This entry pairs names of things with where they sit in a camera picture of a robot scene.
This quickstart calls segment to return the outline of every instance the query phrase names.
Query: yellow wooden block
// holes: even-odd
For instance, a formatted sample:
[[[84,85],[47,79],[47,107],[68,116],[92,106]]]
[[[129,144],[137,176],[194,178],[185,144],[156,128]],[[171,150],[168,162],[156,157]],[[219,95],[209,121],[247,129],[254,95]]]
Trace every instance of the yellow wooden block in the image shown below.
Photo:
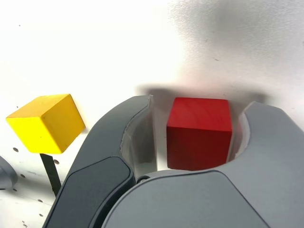
[[[37,97],[6,120],[32,153],[63,153],[85,129],[70,94]]]

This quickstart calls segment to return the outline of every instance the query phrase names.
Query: white background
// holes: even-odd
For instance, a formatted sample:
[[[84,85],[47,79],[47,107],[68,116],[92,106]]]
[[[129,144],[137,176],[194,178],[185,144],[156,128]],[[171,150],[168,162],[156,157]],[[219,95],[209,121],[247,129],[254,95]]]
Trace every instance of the white background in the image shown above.
[[[159,169],[175,96],[228,99],[234,116],[257,100],[304,129],[304,1],[1,0],[0,77],[0,156],[19,175],[0,227],[40,228],[54,196],[5,121],[17,106],[72,95],[87,129],[54,156],[61,181],[94,123],[134,95],[155,96]]]

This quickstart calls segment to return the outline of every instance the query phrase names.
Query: wooden block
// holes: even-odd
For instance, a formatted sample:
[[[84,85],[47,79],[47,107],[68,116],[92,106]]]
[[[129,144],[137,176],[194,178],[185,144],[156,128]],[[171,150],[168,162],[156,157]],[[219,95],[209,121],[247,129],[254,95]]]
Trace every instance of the wooden block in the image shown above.
[[[37,97],[6,120],[32,153],[63,153],[85,129],[70,94]]]
[[[224,164],[231,135],[227,100],[176,98],[167,123],[168,167],[196,171]]]

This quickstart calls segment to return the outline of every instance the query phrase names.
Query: red cube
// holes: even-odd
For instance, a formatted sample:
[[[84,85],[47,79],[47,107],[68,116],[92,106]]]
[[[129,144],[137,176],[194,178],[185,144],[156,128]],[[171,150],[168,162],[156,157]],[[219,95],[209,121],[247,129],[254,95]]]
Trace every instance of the red cube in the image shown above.
[[[196,171],[222,165],[231,136],[227,100],[178,97],[167,123],[168,167]]]

